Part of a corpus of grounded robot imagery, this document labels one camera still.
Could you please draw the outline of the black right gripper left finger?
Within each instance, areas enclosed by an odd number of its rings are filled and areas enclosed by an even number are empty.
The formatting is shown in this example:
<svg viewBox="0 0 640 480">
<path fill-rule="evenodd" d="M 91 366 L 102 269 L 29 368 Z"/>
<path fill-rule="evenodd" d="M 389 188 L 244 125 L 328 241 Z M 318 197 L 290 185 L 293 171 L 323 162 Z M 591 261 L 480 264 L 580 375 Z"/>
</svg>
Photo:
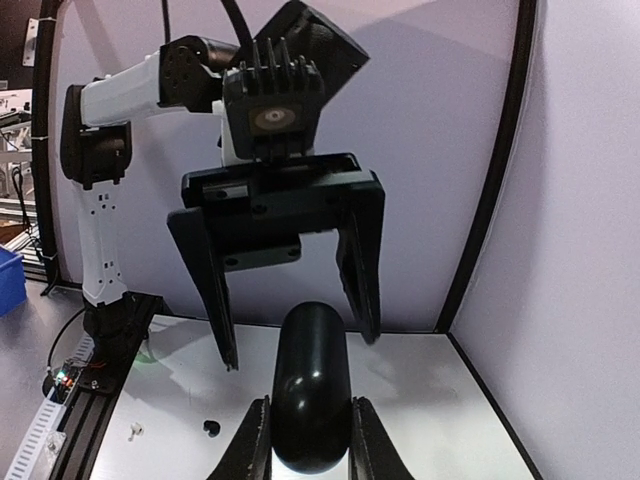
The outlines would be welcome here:
<svg viewBox="0 0 640 480">
<path fill-rule="evenodd" d="M 249 406 L 220 461 L 208 480 L 268 480 L 272 476 L 270 400 L 255 399 Z"/>
</svg>

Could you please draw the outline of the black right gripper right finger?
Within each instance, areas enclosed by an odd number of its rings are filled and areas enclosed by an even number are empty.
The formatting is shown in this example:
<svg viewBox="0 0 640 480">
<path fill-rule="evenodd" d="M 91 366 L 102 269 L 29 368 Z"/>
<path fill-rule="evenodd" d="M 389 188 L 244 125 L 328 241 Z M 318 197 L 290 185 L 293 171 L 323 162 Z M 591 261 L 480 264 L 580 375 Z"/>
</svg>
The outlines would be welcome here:
<svg viewBox="0 0 640 480">
<path fill-rule="evenodd" d="M 350 479 L 413 480 L 373 404 L 365 397 L 352 402 Z"/>
</svg>

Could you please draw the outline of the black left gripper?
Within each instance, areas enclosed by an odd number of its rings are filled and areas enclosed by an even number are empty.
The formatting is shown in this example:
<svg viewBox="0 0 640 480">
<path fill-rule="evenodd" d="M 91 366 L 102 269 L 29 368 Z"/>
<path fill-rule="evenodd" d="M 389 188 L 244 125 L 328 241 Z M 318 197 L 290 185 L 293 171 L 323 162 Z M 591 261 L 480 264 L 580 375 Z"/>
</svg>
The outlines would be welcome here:
<svg viewBox="0 0 640 480">
<path fill-rule="evenodd" d="M 190 172 L 187 209 L 167 226 L 201 297 L 227 370 L 239 369 L 226 272 L 297 261 L 304 234 L 337 231 L 343 291 L 363 340 L 381 335 L 379 262 L 385 193 L 352 154 Z"/>
</svg>

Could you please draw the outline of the black earbud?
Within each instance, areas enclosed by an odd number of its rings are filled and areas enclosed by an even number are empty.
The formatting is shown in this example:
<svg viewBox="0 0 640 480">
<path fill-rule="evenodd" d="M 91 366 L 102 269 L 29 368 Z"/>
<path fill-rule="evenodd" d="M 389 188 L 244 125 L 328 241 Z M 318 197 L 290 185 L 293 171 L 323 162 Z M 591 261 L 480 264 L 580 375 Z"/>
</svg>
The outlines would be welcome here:
<svg viewBox="0 0 640 480">
<path fill-rule="evenodd" d="M 215 420 L 205 420 L 203 422 L 203 430 L 207 433 L 209 437 L 215 438 L 220 434 L 221 425 L 219 422 Z"/>
</svg>

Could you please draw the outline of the black earbud charging case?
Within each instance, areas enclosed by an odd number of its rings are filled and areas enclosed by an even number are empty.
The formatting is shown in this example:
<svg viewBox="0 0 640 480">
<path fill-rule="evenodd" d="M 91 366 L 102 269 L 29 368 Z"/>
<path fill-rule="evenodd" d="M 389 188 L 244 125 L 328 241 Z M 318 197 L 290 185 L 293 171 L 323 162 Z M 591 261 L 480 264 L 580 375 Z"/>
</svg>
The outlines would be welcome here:
<svg viewBox="0 0 640 480">
<path fill-rule="evenodd" d="M 290 470 L 336 466 L 351 438 L 351 382 L 344 323 L 321 302 L 305 302 L 280 329 L 271 396 L 271 442 Z"/>
</svg>

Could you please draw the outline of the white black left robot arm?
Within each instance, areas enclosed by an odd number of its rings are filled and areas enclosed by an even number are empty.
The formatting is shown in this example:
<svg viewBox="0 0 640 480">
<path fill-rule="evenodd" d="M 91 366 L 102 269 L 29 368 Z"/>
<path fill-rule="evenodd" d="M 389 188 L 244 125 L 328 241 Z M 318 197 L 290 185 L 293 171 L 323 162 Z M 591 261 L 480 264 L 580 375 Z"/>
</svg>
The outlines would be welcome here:
<svg viewBox="0 0 640 480">
<path fill-rule="evenodd" d="M 239 366 L 226 274 L 294 262 L 310 233 L 338 233 L 343 290 L 363 339 L 377 341 L 384 189 L 352 154 L 313 151 L 322 109 L 367 59 L 347 39 L 234 46 L 186 36 L 116 75 L 69 87 L 60 158 L 78 194 L 84 327 L 97 364 L 117 366 L 138 334 L 112 225 L 131 124 L 173 111 L 223 122 L 220 166 L 184 176 L 183 205 L 167 224 L 224 364 Z"/>
</svg>

